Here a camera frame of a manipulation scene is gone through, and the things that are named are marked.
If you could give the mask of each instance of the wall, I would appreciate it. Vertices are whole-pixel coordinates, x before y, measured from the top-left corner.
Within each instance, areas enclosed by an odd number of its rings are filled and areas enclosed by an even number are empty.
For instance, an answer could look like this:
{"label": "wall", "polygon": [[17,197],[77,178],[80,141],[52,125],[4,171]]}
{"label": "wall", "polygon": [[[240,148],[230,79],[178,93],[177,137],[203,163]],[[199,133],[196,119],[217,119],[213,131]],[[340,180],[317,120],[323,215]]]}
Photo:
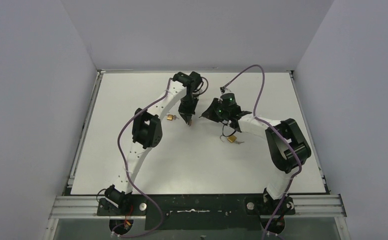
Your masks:
{"label": "wall", "polygon": [[99,69],[293,70],[333,0],[61,0]]}
{"label": "wall", "polygon": [[355,240],[388,240],[388,1],[335,0],[294,72]]}
{"label": "wall", "polygon": [[95,76],[59,0],[0,0],[0,239],[42,238]]}

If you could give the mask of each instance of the screw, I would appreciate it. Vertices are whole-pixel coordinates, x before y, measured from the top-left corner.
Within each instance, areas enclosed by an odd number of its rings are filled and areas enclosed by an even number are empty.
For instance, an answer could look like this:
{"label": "screw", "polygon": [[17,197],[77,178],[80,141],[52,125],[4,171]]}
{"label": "screw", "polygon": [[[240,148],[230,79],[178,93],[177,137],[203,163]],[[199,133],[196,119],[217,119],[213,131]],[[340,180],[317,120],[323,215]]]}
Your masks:
{"label": "screw", "polygon": [[145,204],[144,202],[139,205],[139,210],[145,211],[146,209],[147,209],[147,204]]}
{"label": "screw", "polygon": [[254,203],[252,203],[252,202],[247,203],[247,209],[248,210],[253,210],[254,209]]}

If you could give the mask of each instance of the gray wall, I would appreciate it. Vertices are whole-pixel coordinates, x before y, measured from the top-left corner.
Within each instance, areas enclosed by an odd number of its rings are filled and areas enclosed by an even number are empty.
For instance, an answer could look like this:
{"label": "gray wall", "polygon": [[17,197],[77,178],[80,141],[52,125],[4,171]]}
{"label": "gray wall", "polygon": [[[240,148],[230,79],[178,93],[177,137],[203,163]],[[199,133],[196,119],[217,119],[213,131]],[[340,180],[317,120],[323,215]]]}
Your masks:
{"label": "gray wall", "polygon": [[40,239],[95,67],[59,0],[0,0],[0,239]]}
{"label": "gray wall", "polygon": [[355,240],[388,240],[388,1],[335,0],[295,71]]}
{"label": "gray wall", "polygon": [[293,70],[333,0],[62,0],[99,69]]}

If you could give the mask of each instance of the white table surface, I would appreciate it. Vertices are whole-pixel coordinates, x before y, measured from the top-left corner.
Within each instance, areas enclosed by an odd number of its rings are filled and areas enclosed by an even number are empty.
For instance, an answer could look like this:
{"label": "white table surface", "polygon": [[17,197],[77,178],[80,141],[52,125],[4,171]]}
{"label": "white table surface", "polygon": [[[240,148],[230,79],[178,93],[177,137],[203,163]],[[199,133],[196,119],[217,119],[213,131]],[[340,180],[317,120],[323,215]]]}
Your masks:
{"label": "white table surface", "polygon": [[[85,142],[77,165],[72,194],[94,195],[109,187],[123,167],[117,135],[137,108],[157,99],[174,73],[105,73],[98,91]],[[200,96],[193,125],[182,119],[162,122],[163,139],[145,159],[135,184],[147,194],[246,194],[262,193],[275,168],[265,139],[248,133],[235,135],[243,144],[221,142],[222,124],[198,118],[219,87],[235,73],[201,73],[210,86]],[[245,73],[229,89],[242,110],[251,111],[261,85],[261,73]],[[177,115],[178,105],[170,111]],[[264,91],[257,108],[261,117],[299,124],[310,139],[288,73],[266,73]],[[127,152],[132,125],[122,136]],[[291,193],[324,193],[325,188],[314,156],[293,181]]]}

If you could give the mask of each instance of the metal frame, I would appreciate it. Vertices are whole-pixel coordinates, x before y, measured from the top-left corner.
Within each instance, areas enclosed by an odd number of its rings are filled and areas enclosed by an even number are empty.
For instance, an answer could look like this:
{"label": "metal frame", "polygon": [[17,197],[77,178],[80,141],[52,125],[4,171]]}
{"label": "metal frame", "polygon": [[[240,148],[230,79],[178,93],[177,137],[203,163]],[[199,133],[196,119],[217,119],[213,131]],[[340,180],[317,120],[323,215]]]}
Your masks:
{"label": "metal frame", "polygon": [[[203,72],[221,72],[215,69],[208,69]],[[97,74],[94,88],[88,107],[88,111],[85,117],[85,121],[82,127],[82,133],[79,139],[79,144],[76,150],[75,158],[70,172],[70,177],[67,182],[67,189],[70,189],[73,185],[77,165],[80,158],[80,153],[83,148],[86,133],[91,120],[92,111],[95,106],[96,98],[98,95],[99,87],[104,73],[133,73],[133,72],[152,72],[152,71],[132,71],[132,70],[101,70]],[[298,98],[297,88],[294,83],[293,72],[288,71],[291,77],[291,82],[294,87],[295,94],[297,96],[300,110],[306,124],[306,128],[310,138],[310,144],[316,156],[317,164],[320,168],[322,179],[326,185],[325,177],[322,172],[321,164],[317,156],[313,138],[310,134],[310,129],[306,120],[306,117],[301,106],[301,102]],[[351,240],[348,232],[347,224],[345,221],[346,212],[344,205],[339,194],[292,194],[290,195],[295,203],[295,215],[286,215],[285,218],[335,218],[338,232],[341,240]],[[44,240],[52,240],[56,231],[56,227],[59,219],[124,219],[125,216],[97,216],[98,202],[95,196],[90,195],[78,195],[78,196],[57,196],[54,205],[49,216],[46,231],[44,234]],[[262,218],[268,218],[267,215],[262,215]],[[128,216],[127,219],[145,219],[145,216]]]}

